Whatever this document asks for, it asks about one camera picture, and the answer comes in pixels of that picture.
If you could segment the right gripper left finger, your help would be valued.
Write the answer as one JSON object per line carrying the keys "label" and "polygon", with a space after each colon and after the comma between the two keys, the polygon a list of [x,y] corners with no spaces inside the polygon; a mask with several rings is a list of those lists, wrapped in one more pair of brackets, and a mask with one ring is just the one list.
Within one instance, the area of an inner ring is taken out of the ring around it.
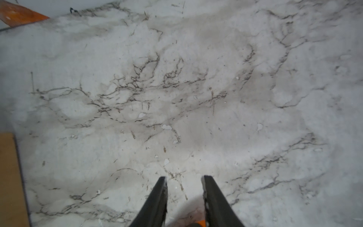
{"label": "right gripper left finger", "polygon": [[130,227],[164,227],[167,214],[168,187],[165,176],[158,179],[153,190]]}

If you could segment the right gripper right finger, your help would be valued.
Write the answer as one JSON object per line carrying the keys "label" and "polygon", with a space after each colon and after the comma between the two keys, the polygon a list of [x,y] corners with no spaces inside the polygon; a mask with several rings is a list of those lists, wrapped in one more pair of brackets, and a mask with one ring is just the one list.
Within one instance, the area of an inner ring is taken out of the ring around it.
{"label": "right gripper right finger", "polygon": [[214,178],[204,175],[201,181],[206,227],[245,227],[232,210]]}

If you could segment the small orange black screwdriver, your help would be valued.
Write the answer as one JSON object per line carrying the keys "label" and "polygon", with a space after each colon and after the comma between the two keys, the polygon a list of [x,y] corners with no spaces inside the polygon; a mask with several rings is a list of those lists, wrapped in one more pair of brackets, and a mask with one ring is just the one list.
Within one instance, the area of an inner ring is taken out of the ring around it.
{"label": "small orange black screwdriver", "polygon": [[206,221],[200,220],[187,225],[186,227],[206,227]]}

